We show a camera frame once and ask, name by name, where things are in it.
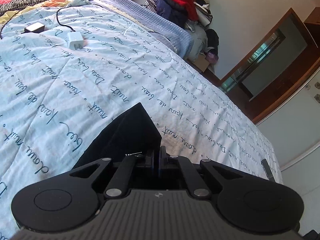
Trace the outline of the pile of clothes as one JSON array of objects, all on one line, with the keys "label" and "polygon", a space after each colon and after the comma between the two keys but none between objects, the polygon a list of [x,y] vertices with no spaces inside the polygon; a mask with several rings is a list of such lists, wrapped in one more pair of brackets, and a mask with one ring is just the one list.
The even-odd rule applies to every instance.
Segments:
[{"label": "pile of clothes", "polygon": [[219,36],[209,27],[213,20],[209,0],[145,0],[143,5],[187,32],[182,57],[192,63],[201,58],[209,64],[217,63]]}]

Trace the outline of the grey power brick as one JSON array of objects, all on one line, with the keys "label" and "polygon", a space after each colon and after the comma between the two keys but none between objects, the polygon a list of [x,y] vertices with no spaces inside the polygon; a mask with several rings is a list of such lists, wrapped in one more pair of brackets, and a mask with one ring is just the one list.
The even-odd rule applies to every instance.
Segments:
[{"label": "grey power brick", "polygon": [[31,24],[27,27],[25,27],[24,29],[24,33],[41,33],[43,32],[45,29],[45,25],[40,23],[40,22],[36,22],[34,24]]}]

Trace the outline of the black pants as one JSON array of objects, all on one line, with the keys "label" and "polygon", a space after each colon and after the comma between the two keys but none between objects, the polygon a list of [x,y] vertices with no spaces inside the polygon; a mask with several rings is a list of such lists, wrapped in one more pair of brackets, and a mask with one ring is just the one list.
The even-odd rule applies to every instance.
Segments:
[{"label": "black pants", "polygon": [[162,137],[139,102],[108,124],[84,151],[73,169],[103,158],[121,162],[125,155],[140,152],[142,163],[158,169]]}]

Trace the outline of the white quilt with script print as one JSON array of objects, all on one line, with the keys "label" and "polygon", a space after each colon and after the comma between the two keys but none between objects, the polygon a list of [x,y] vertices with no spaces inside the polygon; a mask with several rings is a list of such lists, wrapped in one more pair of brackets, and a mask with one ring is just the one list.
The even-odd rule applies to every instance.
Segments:
[{"label": "white quilt with script print", "polygon": [[[24,33],[40,22],[41,33]],[[82,49],[67,45],[79,31]],[[141,103],[172,155],[283,181],[273,146],[217,87],[147,30],[95,5],[37,8],[1,36],[1,239],[23,187],[70,169],[120,113]]]}]

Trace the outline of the blue knitted blanket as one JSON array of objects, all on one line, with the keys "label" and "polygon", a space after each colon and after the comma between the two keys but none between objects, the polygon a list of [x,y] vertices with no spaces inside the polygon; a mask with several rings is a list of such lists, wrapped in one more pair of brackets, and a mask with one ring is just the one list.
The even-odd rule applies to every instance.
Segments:
[{"label": "blue knitted blanket", "polygon": [[149,9],[131,0],[93,1],[140,25],[181,58],[187,57],[191,52],[194,40],[190,34],[178,25],[151,12]]}]

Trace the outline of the black smartphone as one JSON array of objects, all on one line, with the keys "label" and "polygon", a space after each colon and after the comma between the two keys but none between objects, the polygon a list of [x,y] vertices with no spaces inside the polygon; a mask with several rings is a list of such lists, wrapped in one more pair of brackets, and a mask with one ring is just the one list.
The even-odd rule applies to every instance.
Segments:
[{"label": "black smartphone", "polygon": [[262,164],[262,166],[263,166],[263,168],[264,168],[264,171],[265,171],[265,173],[266,173],[266,176],[267,176],[268,180],[270,180],[270,181],[272,181],[272,182],[276,182],[275,179],[274,179],[273,173],[272,173],[272,171],[271,171],[271,168],[270,168],[270,166],[269,166],[269,164],[268,164],[268,162],[267,162],[267,160],[266,160],[266,159],[263,159],[263,160],[261,161],[261,164]]}]

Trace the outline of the wooden door frame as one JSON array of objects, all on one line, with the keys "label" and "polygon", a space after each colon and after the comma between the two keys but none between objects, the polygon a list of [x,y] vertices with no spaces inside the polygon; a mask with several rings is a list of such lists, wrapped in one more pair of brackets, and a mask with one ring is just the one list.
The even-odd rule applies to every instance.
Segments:
[{"label": "wooden door frame", "polygon": [[301,21],[289,9],[265,37],[223,78],[210,69],[217,63],[218,36],[207,32],[212,49],[192,62],[207,80],[219,87],[257,124],[319,68],[319,8]]}]

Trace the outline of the white charger adapter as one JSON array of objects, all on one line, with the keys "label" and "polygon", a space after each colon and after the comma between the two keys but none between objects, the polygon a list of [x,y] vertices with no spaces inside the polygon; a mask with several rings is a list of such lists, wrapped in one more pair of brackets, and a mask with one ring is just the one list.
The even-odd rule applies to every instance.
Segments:
[{"label": "white charger adapter", "polygon": [[83,36],[79,31],[71,31],[67,34],[67,45],[69,49],[82,49],[84,43]]}]

